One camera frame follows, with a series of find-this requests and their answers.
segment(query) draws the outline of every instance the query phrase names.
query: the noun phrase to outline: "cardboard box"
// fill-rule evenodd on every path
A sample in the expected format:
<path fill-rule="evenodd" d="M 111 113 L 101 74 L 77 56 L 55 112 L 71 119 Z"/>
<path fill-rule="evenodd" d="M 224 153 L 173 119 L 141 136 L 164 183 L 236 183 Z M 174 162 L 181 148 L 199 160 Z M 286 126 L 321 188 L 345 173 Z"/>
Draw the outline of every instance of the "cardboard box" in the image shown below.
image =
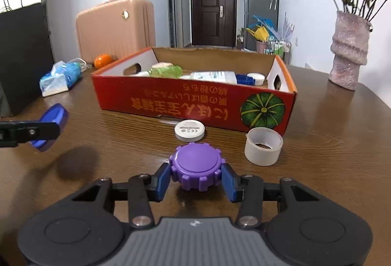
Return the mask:
<path fill-rule="evenodd" d="M 261 73 L 267 82 L 256 87 L 128 76 L 149 70 L 157 62 L 170 62 L 187 71 Z M 297 95 L 278 56 L 212 48 L 147 48 L 95 71 L 92 78 L 104 110 L 196 119 L 206 126 L 238 131 L 269 127 L 281 135 Z"/>

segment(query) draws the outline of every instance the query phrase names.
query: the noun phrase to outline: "refrigerator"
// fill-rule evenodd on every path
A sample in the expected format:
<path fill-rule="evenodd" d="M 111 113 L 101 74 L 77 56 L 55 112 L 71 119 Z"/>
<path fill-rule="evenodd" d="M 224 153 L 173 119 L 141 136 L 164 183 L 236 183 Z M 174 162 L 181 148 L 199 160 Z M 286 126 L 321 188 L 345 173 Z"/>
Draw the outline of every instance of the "refrigerator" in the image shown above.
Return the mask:
<path fill-rule="evenodd" d="M 278 8 L 279 1 L 277 0 L 277 7 L 274 9 L 275 0 L 273 0 L 272 7 L 270 9 L 271 0 L 244 0 L 244 28 L 250 27 L 252 24 L 257 23 L 257 20 L 253 18 L 253 15 L 258 15 L 267 19 L 271 19 L 275 29 L 278 29 Z M 245 49 L 256 51 L 257 44 L 253 36 L 248 32 L 244 32 L 243 46 Z"/>

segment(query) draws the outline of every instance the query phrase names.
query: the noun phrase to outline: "suitcase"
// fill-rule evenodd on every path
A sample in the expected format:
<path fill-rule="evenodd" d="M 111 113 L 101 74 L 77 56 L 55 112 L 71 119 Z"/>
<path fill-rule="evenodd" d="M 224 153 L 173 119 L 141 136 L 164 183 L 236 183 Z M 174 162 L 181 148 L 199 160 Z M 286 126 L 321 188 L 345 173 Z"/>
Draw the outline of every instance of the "suitcase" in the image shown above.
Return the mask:
<path fill-rule="evenodd" d="M 80 55 L 93 62 L 100 54 L 114 59 L 156 46 L 153 4 L 148 0 L 110 0 L 76 17 Z"/>

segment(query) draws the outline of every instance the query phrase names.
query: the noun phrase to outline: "front door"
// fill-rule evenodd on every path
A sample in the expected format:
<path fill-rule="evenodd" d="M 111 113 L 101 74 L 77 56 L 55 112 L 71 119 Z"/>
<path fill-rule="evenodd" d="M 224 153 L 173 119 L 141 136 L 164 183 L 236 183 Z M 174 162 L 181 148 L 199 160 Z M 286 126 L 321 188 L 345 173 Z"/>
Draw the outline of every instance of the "front door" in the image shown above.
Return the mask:
<path fill-rule="evenodd" d="M 236 44 L 236 0 L 192 0 L 192 44 Z"/>

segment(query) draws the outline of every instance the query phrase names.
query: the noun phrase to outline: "orange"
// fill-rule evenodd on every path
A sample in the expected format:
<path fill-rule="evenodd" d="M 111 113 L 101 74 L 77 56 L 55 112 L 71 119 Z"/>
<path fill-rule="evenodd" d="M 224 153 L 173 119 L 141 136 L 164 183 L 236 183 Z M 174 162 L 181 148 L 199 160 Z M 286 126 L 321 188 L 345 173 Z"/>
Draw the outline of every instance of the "orange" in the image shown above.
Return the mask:
<path fill-rule="evenodd" d="M 95 66 L 96 69 L 100 69 L 103 66 L 106 66 L 106 65 L 110 64 L 112 61 L 113 61 L 113 59 L 111 58 L 110 55 L 108 55 L 108 54 L 101 54 L 101 55 L 96 57 L 96 59 L 94 61 L 94 66 Z"/>

